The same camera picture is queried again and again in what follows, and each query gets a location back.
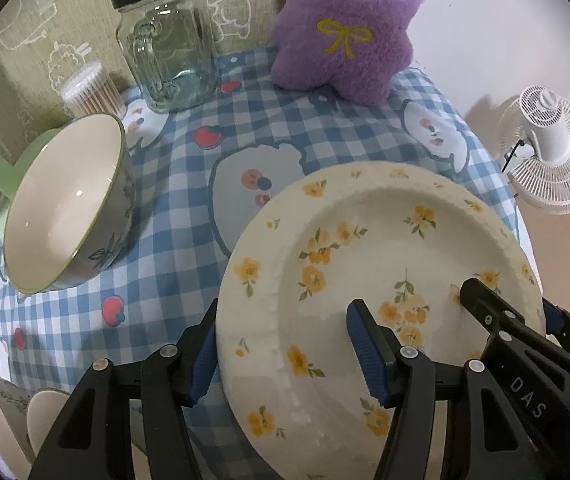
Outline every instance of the cotton swab container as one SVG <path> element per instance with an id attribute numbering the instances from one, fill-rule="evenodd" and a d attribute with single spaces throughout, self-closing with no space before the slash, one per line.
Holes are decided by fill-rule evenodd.
<path id="1" fill-rule="evenodd" d="M 127 108 L 100 61 L 86 64 L 59 91 L 60 98 L 75 118 L 108 112 L 120 119 Z"/>

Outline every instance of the white floral plate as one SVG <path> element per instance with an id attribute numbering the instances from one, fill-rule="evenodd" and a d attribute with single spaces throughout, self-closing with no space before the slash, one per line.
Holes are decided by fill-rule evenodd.
<path id="1" fill-rule="evenodd" d="M 278 194 L 236 244 L 216 322 L 225 394 L 257 452 L 286 480 L 372 478 L 392 414 L 369 396 L 347 305 L 363 298 L 403 344 L 461 365 L 486 341 L 458 302 L 472 276 L 543 333 L 527 256 L 462 186 L 354 162 Z M 440 474 L 445 426 L 438 406 L 428 478 Z"/>

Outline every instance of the red apple print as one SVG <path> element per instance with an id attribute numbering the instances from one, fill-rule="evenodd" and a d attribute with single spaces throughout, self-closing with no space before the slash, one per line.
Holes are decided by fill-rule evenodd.
<path id="1" fill-rule="evenodd" d="M 259 205 L 262 207 L 270 201 L 270 196 L 269 195 L 256 195 L 256 197 L 254 198 L 254 201 L 256 202 L 256 205 Z"/>
<path id="2" fill-rule="evenodd" d="M 111 296 L 103 300 L 101 306 L 101 313 L 103 320 L 107 326 L 115 327 L 125 321 L 125 314 L 123 313 L 124 304 L 123 300 L 118 296 Z"/>
<path id="3" fill-rule="evenodd" d="M 212 131 L 210 126 L 201 126 L 194 132 L 194 142 L 201 150 L 216 148 L 223 140 L 223 136 Z"/>
<path id="4" fill-rule="evenodd" d="M 220 86 L 220 91 L 223 94 L 231 94 L 233 91 L 241 88 L 243 84 L 240 81 L 227 81 Z"/>
<path id="5" fill-rule="evenodd" d="M 19 350 L 25 350 L 25 334 L 20 328 L 14 330 L 12 341 L 14 342 L 14 346 L 16 348 Z"/>
<path id="6" fill-rule="evenodd" d="M 258 180 L 263 174 L 258 170 L 247 170 L 241 175 L 241 184 L 248 189 L 258 189 Z"/>

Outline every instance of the glass jar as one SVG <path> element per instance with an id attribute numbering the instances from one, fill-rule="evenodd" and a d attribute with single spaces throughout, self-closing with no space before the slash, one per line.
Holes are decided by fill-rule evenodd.
<path id="1" fill-rule="evenodd" d="M 211 98 L 217 84 L 205 0 L 112 0 L 116 38 L 155 112 L 185 110 Z"/>

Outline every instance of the yellow bow embroidery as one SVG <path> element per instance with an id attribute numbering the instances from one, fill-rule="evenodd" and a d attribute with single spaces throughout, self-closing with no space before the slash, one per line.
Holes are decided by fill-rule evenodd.
<path id="1" fill-rule="evenodd" d="M 340 23 L 334 20 L 321 20 L 316 23 L 316 28 L 320 30 L 323 34 L 333 34 L 336 35 L 334 43 L 328 46 L 325 51 L 326 53 L 331 53 L 336 50 L 341 45 L 345 48 L 345 56 L 350 59 L 354 59 L 354 53 L 351 51 L 350 40 L 353 38 L 356 41 L 362 41 L 364 43 L 369 43 L 369 41 L 374 38 L 374 34 L 369 28 L 365 27 L 343 27 Z"/>

